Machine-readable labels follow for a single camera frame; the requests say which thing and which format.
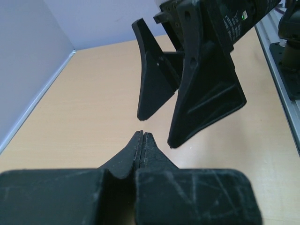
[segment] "tabletop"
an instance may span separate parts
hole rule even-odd
[[[157,41],[173,50],[167,36]],[[0,155],[0,172],[99,167],[143,129],[179,168],[243,172],[265,224],[300,224],[299,155],[255,30],[234,47],[246,106],[177,149],[167,145],[176,94],[149,120],[136,117],[136,41],[78,51]]]

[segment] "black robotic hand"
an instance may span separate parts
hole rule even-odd
[[[177,148],[235,112],[246,98],[233,45],[280,0],[169,0],[154,16],[176,52],[163,52],[143,19],[132,24],[142,61],[137,117],[147,120],[178,90],[168,144]]]

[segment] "white wall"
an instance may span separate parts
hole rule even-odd
[[[0,0],[0,153],[73,50],[42,0]]]
[[[144,18],[154,35],[164,34],[153,16],[154,0],[44,0],[76,49],[135,39],[131,24]]]

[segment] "black plastic part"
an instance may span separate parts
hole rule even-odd
[[[138,171],[136,183],[139,225],[262,224],[251,184],[236,170]]]
[[[97,169],[20,170],[0,175],[1,225],[96,225],[104,180]]]
[[[176,52],[162,52],[147,25],[133,23],[142,60],[138,118],[153,115],[178,89],[168,144],[177,148],[235,112],[246,98],[235,73],[233,44],[280,0],[169,0],[154,16]]]
[[[215,2],[183,1],[177,11],[185,64],[168,138],[172,148],[246,104],[230,56],[233,45],[218,22],[222,18]]]
[[[270,51],[289,98],[291,100],[300,99],[300,70],[292,70],[282,64],[282,58],[286,49],[280,46],[279,43],[271,44]]]
[[[1,225],[262,224],[250,182],[235,170],[180,170],[153,135],[136,132],[98,169],[0,174]]]
[[[137,117],[147,120],[178,89],[181,81],[183,54],[164,53],[143,19],[132,24],[142,61],[141,90]]]

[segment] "screw hole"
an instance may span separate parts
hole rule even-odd
[[[197,61],[194,57],[191,58],[190,66],[191,68],[195,68],[197,66]]]
[[[190,14],[188,11],[185,11],[185,12],[184,12],[184,17],[185,17],[185,19],[186,19],[187,21],[190,21],[190,19],[191,19],[191,14]]]

